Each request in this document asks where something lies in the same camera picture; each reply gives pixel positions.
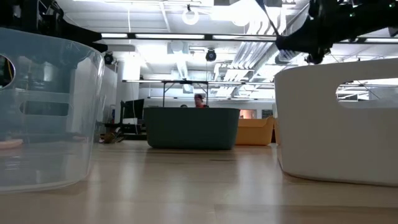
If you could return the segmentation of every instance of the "white plastic bin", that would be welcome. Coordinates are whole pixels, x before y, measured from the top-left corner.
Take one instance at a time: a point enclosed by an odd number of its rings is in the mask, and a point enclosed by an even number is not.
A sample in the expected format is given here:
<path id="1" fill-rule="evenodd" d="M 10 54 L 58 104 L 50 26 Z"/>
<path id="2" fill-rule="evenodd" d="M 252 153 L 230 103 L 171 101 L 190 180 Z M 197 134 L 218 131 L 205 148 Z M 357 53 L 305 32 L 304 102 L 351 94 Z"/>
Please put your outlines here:
<path id="1" fill-rule="evenodd" d="M 0 28 L 0 55 L 15 66 L 0 88 L 0 192 L 43 190 L 83 179 L 93 147 L 102 55 L 65 39 Z"/>

